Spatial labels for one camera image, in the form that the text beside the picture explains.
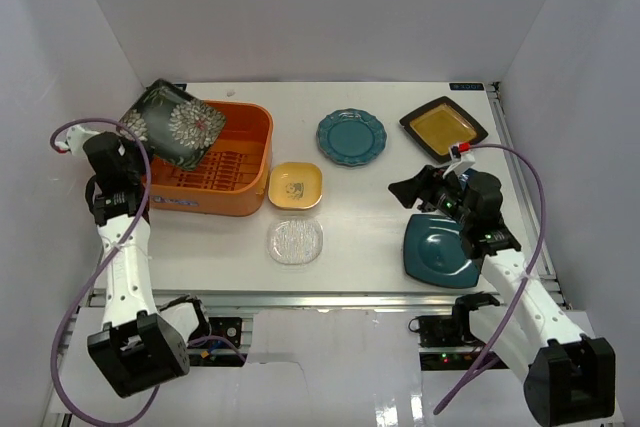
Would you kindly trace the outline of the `black floral square plate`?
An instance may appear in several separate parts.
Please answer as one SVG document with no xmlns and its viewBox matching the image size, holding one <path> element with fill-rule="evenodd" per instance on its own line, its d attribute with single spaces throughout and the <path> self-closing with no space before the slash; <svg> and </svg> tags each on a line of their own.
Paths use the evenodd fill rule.
<svg viewBox="0 0 640 427">
<path fill-rule="evenodd" d="M 221 134 L 227 118 L 177 85 L 158 79 L 120 119 L 122 134 L 138 137 L 154 156 L 195 170 Z"/>
</svg>

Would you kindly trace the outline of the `amber black-rimmed square plate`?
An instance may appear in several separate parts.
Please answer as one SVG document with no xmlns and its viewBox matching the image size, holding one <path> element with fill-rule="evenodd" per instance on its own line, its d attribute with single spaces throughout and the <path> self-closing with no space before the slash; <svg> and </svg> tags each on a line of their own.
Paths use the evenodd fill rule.
<svg viewBox="0 0 640 427">
<path fill-rule="evenodd" d="M 409 137 L 434 161 L 451 160 L 449 148 L 457 143 L 477 145 L 488 137 L 486 129 L 447 96 L 436 98 L 399 120 Z"/>
</svg>

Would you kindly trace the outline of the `teal scalloped round plate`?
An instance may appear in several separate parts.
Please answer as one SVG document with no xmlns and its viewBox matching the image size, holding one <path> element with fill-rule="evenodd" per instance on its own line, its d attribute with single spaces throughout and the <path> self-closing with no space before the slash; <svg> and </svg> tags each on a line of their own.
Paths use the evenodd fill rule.
<svg viewBox="0 0 640 427">
<path fill-rule="evenodd" d="M 385 149 L 384 125 L 360 109 L 340 109 L 324 117 L 316 129 L 319 150 L 333 163 L 354 168 L 374 161 Z"/>
</svg>

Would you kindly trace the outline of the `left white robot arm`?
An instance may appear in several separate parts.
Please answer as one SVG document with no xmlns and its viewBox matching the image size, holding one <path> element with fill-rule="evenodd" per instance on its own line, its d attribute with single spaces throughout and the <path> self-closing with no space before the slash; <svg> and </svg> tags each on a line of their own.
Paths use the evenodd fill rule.
<svg viewBox="0 0 640 427">
<path fill-rule="evenodd" d="M 83 150 L 100 190 L 92 213 L 107 262 L 102 327 L 88 337 L 88 353 L 116 394 L 126 398 L 186 375 L 187 344 L 205 343 L 212 324 L 186 298 L 163 308 L 155 304 L 144 162 L 137 149 L 106 132 L 87 140 Z"/>
</svg>

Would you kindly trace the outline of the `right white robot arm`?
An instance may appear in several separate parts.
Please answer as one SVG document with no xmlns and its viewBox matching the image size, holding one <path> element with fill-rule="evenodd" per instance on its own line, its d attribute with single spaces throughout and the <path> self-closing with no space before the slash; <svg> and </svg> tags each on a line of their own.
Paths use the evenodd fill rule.
<svg viewBox="0 0 640 427">
<path fill-rule="evenodd" d="M 460 227 L 462 250 L 508 307 L 485 302 L 453 318 L 461 344 L 480 340 L 516 375 L 541 426 L 606 418 L 615 411 L 616 358 L 603 337 L 592 338 L 528 272 L 525 256 L 502 213 L 501 183 L 478 172 L 465 184 L 446 170 L 424 167 L 389 185 L 406 208 L 436 209 Z"/>
</svg>

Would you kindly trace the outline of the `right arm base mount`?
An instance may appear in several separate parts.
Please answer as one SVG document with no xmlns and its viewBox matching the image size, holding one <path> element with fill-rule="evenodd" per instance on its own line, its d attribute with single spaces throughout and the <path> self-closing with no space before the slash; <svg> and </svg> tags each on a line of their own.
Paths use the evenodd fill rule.
<svg viewBox="0 0 640 427">
<path fill-rule="evenodd" d="M 422 315 L 408 322 L 408 330 L 419 337 L 421 370 L 466 370 L 478 357 L 484 342 L 470 330 L 470 314 L 481 307 L 499 307 L 489 293 L 459 297 L 447 315 Z"/>
</svg>

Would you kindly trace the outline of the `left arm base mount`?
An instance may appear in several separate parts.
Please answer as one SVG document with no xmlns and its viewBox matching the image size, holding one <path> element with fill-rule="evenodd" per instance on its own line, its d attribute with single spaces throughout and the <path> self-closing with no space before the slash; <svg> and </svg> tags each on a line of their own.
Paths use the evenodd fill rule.
<svg viewBox="0 0 640 427">
<path fill-rule="evenodd" d="M 191 366 L 242 367 L 241 317 L 211 316 L 196 296 L 183 295 L 158 307 L 158 313 L 184 338 Z"/>
</svg>

